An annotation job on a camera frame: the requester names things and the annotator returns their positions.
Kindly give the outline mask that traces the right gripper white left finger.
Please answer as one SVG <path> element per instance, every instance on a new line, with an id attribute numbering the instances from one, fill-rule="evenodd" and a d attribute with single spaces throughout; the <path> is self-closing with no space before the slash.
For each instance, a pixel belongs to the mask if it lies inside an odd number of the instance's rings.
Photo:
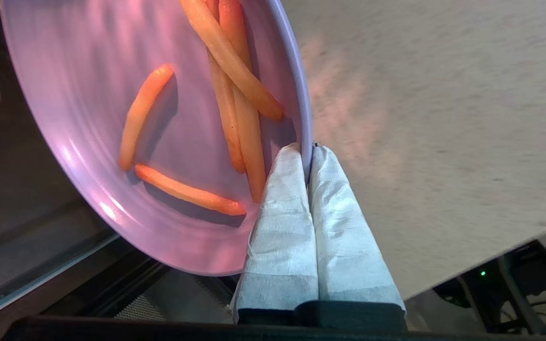
<path id="1" fill-rule="evenodd" d="M 276 155 L 232 300 L 234 322 L 247 309 L 293 311 L 319 298 L 316 235 L 300 147 Z"/>

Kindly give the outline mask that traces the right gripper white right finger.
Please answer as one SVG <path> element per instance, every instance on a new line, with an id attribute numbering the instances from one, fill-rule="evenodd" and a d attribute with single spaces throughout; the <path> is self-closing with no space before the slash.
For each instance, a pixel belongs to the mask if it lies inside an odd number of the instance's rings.
<path id="1" fill-rule="evenodd" d="M 314 145 L 309 207 L 316 232 L 318 298 L 297 306 L 303 326 L 405 331 L 406 309 L 381 250 L 331 149 Z"/>

